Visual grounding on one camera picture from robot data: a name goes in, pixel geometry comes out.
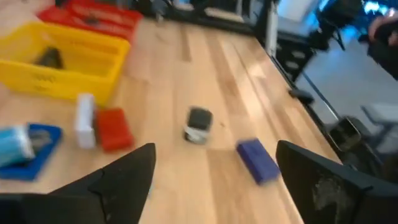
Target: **blue sponge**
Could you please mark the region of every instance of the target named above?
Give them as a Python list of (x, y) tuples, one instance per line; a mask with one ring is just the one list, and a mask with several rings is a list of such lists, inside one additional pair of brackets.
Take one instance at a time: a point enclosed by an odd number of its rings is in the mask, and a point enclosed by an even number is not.
[(278, 177), (278, 166), (258, 139), (239, 142), (236, 150), (257, 184)]
[(44, 166), (46, 160), (54, 151), (57, 144), (62, 137), (62, 130), (55, 126), (43, 124), (29, 124), (29, 131), (45, 130), (50, 134), (52, 140), (51, 144), (43, 147), (36, 155), (36, 158), (24, 166), (7, 166), (0, 168), (0, 178), (2, 179), (17, 179), (17, 180), (34, 180), (39, 174), (41, 168)]

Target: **yellow plastic bin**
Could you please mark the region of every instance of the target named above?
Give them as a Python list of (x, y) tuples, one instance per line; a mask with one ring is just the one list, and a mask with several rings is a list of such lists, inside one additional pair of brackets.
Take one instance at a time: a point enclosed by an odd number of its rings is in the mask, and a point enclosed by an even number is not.
[[(63, 69), (34, 63), (48, 47), (59, 50)], [(15, 91), (71, 100), (92, 93), (105, 105), (129, 48), (117, 37), (33, 22), (0, 39), (0, 82)]]

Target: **red basket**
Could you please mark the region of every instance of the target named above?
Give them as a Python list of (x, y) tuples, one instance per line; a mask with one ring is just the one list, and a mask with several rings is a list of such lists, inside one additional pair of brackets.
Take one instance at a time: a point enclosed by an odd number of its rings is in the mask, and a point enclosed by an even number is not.
[(132, 41), (133, 33), (142, 18), (137, 11), (91, 1), (70, 1), (65, 9), (52, 6), (37, 15), (44, 22), (99, 32)]

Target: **red sponge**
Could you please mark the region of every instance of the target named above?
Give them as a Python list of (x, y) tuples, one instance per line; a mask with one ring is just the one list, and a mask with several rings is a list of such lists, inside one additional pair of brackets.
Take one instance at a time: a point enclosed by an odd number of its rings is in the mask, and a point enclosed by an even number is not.
[(106, 152), (131, 147), (133, 144), (133, 137), (121, 108), (98, 111), (96, 128), (100, 143)]

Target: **desk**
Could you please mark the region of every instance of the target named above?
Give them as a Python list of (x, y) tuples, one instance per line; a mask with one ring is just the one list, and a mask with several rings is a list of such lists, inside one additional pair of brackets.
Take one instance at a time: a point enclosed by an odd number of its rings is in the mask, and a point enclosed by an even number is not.
[[(234, 150), (257, 137), (275, 158), (286, 139), (338, 160), (255, 38), (143, 20), (110, 106), (126, 113), (136, 145), (155, 142), (157, 165), (145, 223), (302, 223), (281, 178), (259, 187)], [(190, 106), (214, 115), (208, 144), (183, 140)], [(41, 122), (64, 139), (36, 182), (0, 180), (0, 192), (47, 193), (114, 161), (77, 148), (71, 101), (12, 95), (0, 107), (0, 126)]]

